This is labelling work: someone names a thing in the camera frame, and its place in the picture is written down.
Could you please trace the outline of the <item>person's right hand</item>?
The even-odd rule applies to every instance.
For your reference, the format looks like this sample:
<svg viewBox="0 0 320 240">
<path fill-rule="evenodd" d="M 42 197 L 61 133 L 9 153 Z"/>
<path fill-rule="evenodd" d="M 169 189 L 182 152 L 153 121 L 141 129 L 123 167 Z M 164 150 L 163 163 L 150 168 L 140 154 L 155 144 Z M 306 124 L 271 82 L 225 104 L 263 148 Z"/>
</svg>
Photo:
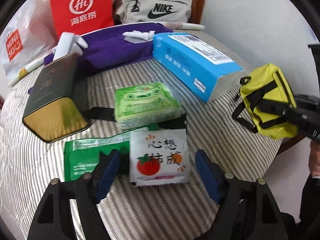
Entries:
<svg viewBox="0 0 320 240">
<path fill-rule="evenodd" d="M 320 145 L 314 140 L 310 142 L 309 170 L 312 178 L 320 177 Z"/>
</svg>

